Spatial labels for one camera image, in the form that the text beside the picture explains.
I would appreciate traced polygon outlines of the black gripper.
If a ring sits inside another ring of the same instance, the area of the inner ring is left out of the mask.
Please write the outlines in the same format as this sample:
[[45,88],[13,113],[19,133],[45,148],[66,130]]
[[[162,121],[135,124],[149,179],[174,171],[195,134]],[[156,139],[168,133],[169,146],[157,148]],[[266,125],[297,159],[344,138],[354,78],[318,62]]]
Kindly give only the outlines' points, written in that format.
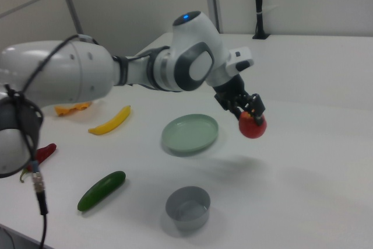
[[235,75],[228,82],[213,88],[216,92],[214,98],[224,110],[230,111],[236,119],[239,120],[242,110],[246,109],[256,124],[263,124],[265,111],[263,101],[258,94],[249,95],[244,86],[242,77]]

